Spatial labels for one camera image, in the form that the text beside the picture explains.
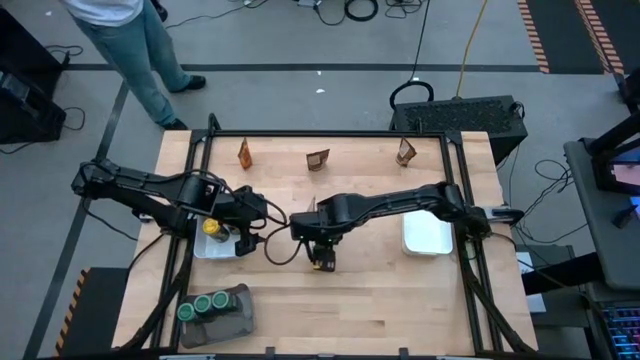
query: electronic device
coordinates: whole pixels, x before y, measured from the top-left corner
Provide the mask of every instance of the electronic device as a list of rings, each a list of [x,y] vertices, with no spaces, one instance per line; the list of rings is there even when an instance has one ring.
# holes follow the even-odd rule
[[[512,96],[395,104],[391,130],[418,133],[485,131],[495,163],[506,158],[527,137],[524,111]]]
[[[632,114],[597,139],[580,139],[591,155],[593,174],[600,190],[640,194],[640,186],[628,181],[627,175],[631,167],[640,165],[640,139],[633,139],[638,133],[640,112]]]
[[[58,140],[65,119],[29,79],[0,65],[0,144]]]
[[[66,114],[53,103],[69,62],[49,51],[0,6],[0,144],[53,141]]]

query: yellow bottle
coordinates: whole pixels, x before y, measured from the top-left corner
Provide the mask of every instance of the yellow bottle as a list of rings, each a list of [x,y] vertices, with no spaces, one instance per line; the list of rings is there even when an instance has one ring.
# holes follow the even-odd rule
[[[202,224],[202,231],[217,242],[229,240],[229,230],[214,219],[207,219]]]

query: keyboard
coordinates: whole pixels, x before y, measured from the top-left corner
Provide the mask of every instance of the keyboard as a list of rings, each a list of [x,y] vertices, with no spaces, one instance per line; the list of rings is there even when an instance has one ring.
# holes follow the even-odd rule
[[[620,360],[640,360],[640,307],[603,309],[613,354]]]

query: white shirt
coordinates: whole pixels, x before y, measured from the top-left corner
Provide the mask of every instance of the white shirt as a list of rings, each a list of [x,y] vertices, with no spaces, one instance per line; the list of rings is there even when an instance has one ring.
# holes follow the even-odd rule
[[[74,17],[90,24],[117,27],[142,12],[144,0],[60,0]]]

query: orange and black hazard tape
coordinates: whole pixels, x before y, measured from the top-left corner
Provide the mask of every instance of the orange and black hazard tape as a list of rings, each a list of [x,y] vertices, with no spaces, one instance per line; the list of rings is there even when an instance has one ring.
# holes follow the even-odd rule
[[[596,52],[600,57],[605,73],[614,72],[617,74],[624,74],[624,65],[622,64],[620,57],[618,57],[618,53],[613,47],[613,44],[609,39],[609,35],[607,35],[607,31],[604,26],[602,26],[600,17],[593,8],[591,0],[574,1],[580,16],[582,16],[584,25],[589,32],[589,36],[593,42],[593,47],[596,49]]]
[[[76,282],[76,289],[73,291],[73,295],[71,296],[71,303],[69,304],[69,308],[67,309],[67,313],[64,316],[64,322],[62,323],[62,328],[60,329],[60,334],[58,334],[58,341],[56,341],[56,346],[54,350],[54,356],[59,357],[62,354],[62,349],[64,346],[64,341],[67,338],[67,334],[69,333],[69,327],[71,326],[71,320],[73,319],[73,312],[78,305],[78,300],[80,299],[80,292],[82,291],[82,285],[84,284],[84,280],[87,277],[90,269],[84,269],[80,271],[80,277],[78,277],[78,281]]]
[[[529,41],[531,41],[533,52],[536,55],[538,67],[540,68],[541,72],[548,74],[549,62],[547,61],[547,56],[545,55],[544,49],[542,48],[542,43],[540,42],[540,37],[538,36],[538,31],[536,30],[536,25],[533,23],[533,18],[531,17],[531,12],[529,11],[529,5],[527,5],[527,1],[518,0],[518,8],[520,8],[520,15],[522,15],[524,26],[527,29],[527,34],[529,35]]]

